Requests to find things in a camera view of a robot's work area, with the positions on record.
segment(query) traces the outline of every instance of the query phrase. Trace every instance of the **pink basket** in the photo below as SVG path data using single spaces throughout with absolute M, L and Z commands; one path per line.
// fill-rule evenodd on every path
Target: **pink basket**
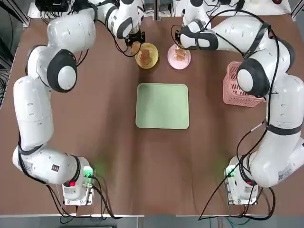
M 248 95 L 239 87 L 237 70 L 240 64 L 240 62 L 231 62 L 227 66 L 227 74 L 223 81 L 223 99 L 228 105 L 254 107 L 264 99 Z

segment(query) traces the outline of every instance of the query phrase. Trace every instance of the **green cable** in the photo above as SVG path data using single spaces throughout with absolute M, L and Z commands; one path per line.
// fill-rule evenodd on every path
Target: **green cable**
M 234 228 L 233 223 L 232 223 L 228 218 L 226 218 L 226 219 L 227 219 L 227 221 L 229 222 L 230 226 L 231 226 L 232 228 Z
M 228 221 L 230 224 L 235 225 L 235 226 L 243 226 L 243 225 L 247 224 L 247 223 L 250 221 L 250 219 L 248 219 L 246 222 L 237 224 L 237 223 L 232 222 L 232 221 L 231 221 L 230 219 L 228 219 L 227 217 L 225 217 L 225 218 L 227 219 L 227 221 Z

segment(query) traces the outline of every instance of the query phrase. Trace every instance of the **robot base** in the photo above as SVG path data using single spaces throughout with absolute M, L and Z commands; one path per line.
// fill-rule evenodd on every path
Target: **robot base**
M 69 200 L 64 197 L 64 203 L 65 205 L 77 205 L 77 206 L 86 206 L 86 205 L 92 205 L 93 204 L 93 189 L 87 189 L 85 192 L 85 196 L 82 199 L 77 200 Z
M 229 165 L 224 170 L 224 176 L 227 176 L 231 170 L 234 168 L 234 165 Z M 239 178 L 239 171 L 235 169 L 231 173 L 230 177 L 225 180 L 225 188 L 227 194 L 227 200 L 229 205 L 248 205 L 249 196 L 252 190 L 252 186 L 246 184 L 242 179 Z M 257 204 L 257 192 L 258 186 L 253 187 L 253 192 L 250 197 L 250 205 Z
M 65 205 L 85 206 L 92 205 L 94 191 L 92 189 L 95 171 L 90 167 L 89 162 L 84 157 L 78 157 L 81 167 L 78 180 L 74 186 L 66 187 L 62 185 L 62 192 Z

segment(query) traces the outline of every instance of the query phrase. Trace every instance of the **light green tray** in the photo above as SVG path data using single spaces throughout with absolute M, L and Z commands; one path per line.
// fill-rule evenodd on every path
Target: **light green tray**
M 139 128 L 187 129 L 189 127 L 187 86 L 139 84 L 135 122 Z

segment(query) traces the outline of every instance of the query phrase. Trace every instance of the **table surface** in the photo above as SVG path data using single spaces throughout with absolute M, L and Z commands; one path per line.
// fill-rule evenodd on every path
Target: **table surface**
M 223 19 L 216 18 L 213 25 Z M 272 24 L 280 38 L 293 45 L 296 60 L 290 74 L 304 79 L 304 49 L 297 25 L 289 15 L 263 19 Z M 114 214 L 200 214 L 223 179 L 223 169 L 235 155 L 240 138 L 264 118 L 265 103 L 245 108 L 223 102 L 222 81 L 226 67 L 231 61 L 241 61 L 239 54 L 192 51 L 191 63 L 185 70 L 174 70 L 168 64 L 173 24 L 180 25 L 181 18 L 144 20 L 142 31 L 146 32 L 147 42 L 153 43 L 159 51 L 158 63 L 149 70 L 140 69 L 134 58 L 119 53 L 110 34 L 103 25 L 97 24 L 96 42 L 78 68 L 77 85 L 67 94 L 52 93 L 55 132 L 49 145 L 89 160 L 98 176 L 104 178 Z M 47 188 L 26 177 L 12 163 L 18 140 L 13 85 L 24 76 L 28 50 L 47 41 L 47 26 L 40 19 L 33 19 L 21 36 L 0 111 L 0 183 L 4 196 L 1 215 L 57 214 Z M 137 128 L 135 107 L 139 83 L 186 84 L 189 128 Z M 247 152 L 262 131 L 258 129 L 244 140 L 240 153 Z M 275 214 L 304 214 L 303 175 L 304 169 L 300 169 L 274 187 Z M 249 213 L 267 214 L 266 208 L 262 198 Z M 233 206 L 230 212 L 240 213 L 240 210 Z M 206 215 L 228 213 L 222 187 L 210 202 Z M 80 208 L 79 214 L 100 214 L 99 197 L 95 197 L 94 205 Z

